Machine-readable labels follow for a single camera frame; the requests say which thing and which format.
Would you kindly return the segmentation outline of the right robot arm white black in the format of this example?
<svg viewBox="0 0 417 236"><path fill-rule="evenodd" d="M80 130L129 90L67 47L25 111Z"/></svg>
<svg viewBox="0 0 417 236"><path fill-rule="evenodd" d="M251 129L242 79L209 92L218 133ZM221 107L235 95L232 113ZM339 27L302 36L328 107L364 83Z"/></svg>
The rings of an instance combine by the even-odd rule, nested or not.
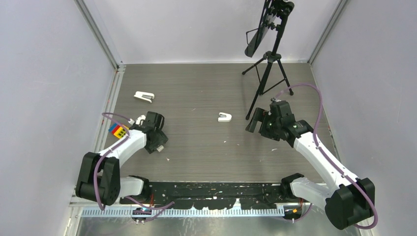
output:
<svg viewBox="0 0 417 236"><path fill-rule="evenodd" d="M305 120L296 120L290 104L285 100L274 100L269 110L256 108L248 113L249 122L245 130L253 133L257 124L262 137L274 141L286 141L300 153L324 180L321 186L303 174L295 173L284 177L280 183L281 197L293 202L304 199L322 209L331 224L343 230L349 226L359 228L359 222L373 218L368 229L378 222L375 208L375 185L369 178L359 178L346 168L323 145L313 127Z"/></svg>

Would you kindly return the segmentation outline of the white stapler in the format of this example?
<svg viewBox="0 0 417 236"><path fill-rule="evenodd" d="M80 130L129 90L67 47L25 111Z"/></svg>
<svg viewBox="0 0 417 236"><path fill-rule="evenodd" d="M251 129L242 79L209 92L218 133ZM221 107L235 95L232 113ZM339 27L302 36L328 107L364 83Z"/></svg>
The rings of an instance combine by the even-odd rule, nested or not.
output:
<svg viewBox="0 0 417 236"><path fill-rule="evenodd" d="M134 94L134 98L152 103L155 95L153 93L149 93L149 92L143 92L143 91L136 91Z"/></svg>

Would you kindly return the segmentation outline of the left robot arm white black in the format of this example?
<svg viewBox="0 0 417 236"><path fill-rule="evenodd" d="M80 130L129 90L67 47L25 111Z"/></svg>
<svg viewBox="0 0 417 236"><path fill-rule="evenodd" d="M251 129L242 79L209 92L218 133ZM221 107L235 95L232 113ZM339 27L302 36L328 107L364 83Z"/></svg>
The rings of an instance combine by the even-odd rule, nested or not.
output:
<svg viewBox="0 0 417 236"><path fill-rule="evenodd" d="M96 202L100 209L125 197L144 204L152 196L149 180L135 175L121 177L120 169L142 149L152 154L164 148L169 140L163 132L165 118L162 114L149 111L137 119L122 116L128 122L124 125L115 119L115 113L104 112L102 115L113 122L109 131L118 140L104 150L84 155L75 195Z"/></svg>

